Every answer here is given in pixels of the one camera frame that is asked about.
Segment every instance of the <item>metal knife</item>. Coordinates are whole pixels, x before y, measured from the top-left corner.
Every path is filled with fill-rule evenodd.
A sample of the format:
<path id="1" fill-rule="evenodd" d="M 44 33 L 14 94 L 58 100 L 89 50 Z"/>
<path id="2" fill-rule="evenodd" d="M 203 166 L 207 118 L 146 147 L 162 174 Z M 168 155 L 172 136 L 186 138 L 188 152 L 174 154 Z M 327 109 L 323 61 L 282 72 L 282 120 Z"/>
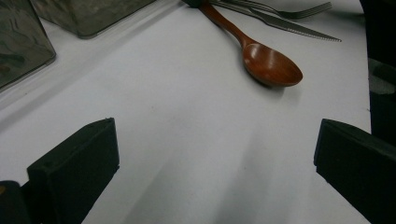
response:
<path id="1" fill-rule="evenodd" d="M 245 15 L 254 17 L 256 19 L 259 19 L 263 21 L 265 24 L 269 26 L 273 26 L 275 28 L 284 30 L 284 31 L 289 31 L 298 35 L 306 35 L 309 37 L 317 38 L 317 39 L 323 39 L 323 40 L 329 40 L 329 41 L 337 41 L 341 42 L 341 39 L 322 34 L 320 32 L 305 28 L 301 25 L 297 25 L 295 23 L 292 23 L 290 21 L 284 21 L 281 20 L 277 17 L 269 16 L 265 13 L 262 13 L 260 11 L 257 11 L 251 7 L 243 7 L 243 6 L 237 6 L 231 3 L 225 3 L 219 0 L 209 0 L 209 2 L 213 5 L 219 6 L 219 7 L 225 7 L 233 11 L 237 11 L 240 13 L 243 13 Z"/>

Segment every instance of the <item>white table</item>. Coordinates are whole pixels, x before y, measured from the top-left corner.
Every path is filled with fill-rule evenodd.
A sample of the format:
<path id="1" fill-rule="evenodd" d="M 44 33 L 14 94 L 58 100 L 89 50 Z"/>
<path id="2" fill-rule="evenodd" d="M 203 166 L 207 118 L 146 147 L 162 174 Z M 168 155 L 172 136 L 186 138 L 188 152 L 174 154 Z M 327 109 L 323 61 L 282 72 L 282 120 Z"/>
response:
<path id="1" fill-rule="evenodd" d="M 323 1 L 266 3 L 297 10 Z M 120 169 L 84 224 L 368 223 L 313 164 L 322 119 L 370 132 L 361 5 L 332 5 L 301 24 L 341 43 L 217 7 L 301 68 L 303 81 L 286 89 L 255 82 L 236 40 L 175 0 L 90 40 L 43 21 L 57 60 L 0 92 L 0 179 L 24 184 L 33 161 L 113 117 Z"/>

